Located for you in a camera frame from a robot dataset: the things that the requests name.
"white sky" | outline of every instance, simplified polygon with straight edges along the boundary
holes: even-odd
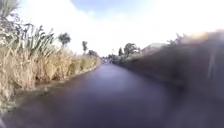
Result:
[[[107,55],[128,42],[144,48],[165,42],[175,33],[191,33],[224,27],[222,0],[154,0],[150,9],[135,17],[125,13],[95,19],[94,11],[78,10],[70,0],[20,0],[20,17],[46,30],[68,32],[69,48],[82,53],[82,41],[99,55]]]

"tall grass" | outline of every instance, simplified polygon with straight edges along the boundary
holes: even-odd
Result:
[[[53,44],[52,32],[31,24],[0,26],[0,107],[18,94],[41,84],[68,79],[99,64],[99,59],[78,56]]]

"distant tree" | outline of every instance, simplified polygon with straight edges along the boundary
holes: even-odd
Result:
[[[89,50],[89,53],[88,53],[89,56],[95,56],[95,57],[99,57],[97,52],[96,51],[93,51],[93,50]]]
[[[67,44],[71,41],[71,38],[68,33],[59,35],[58,39],[62,43],[63,48],[66,47]]]
[[[119,49],[118,55],[119,55],[119,56],[124,55],[122,48]]]
[[[6,19],[17,7],[17,0],[0,0],[0,19]]]
[[[129,55],[139,52],[139,48],[134,43],[128,43],[124,47],[124,54]]]
[[[168,40],[167,42],[169,42],[171,45],[175,45],[175,44],[182,44],[183,40],[187,38],[186,34],[183,35],[179,35],[178,33],[176,34],[176,39],[174,40]]]
[[[87,44],[88,44],[87,41],[82,41],[82,47],[83,47],[84,53],[86,53],[86,51],[88,50]]]

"tree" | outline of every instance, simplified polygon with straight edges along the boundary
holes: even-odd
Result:
[[[128,43],[124,47],[124,54],[129,55],[129,54],[134,54],[139,52],[138,47],[134,43]]]
[[[97,52],[93,51],[93,50],[89,50],[89,53],[88,53],[89,56],[95,56],[95,57],[99,57]]]
[[[6,19],[17,7],[17,0],[0,0],[0,19]]]
[[[119,49],[118,55],[119,55],[119,56],[124,55],[122,48]]]
[[[83,47],[84,53],[86,53],[86,51],[88,50],[87,44],[88,44],[87,41],[82,41],[82,47]]]
[[[71,38],[68,33],[59,35],[58,39],[62,43],[63,48],[66,47],[67,44],[71,41]]]

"sky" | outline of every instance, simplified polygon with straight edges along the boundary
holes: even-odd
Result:
[[[99,55],[126,43],[140,48],[165,43],[176,33],[224,27],[221,0],[19,0],[24,22],[56,34],[68,32],[68,47],[82,53],[82,41]]]

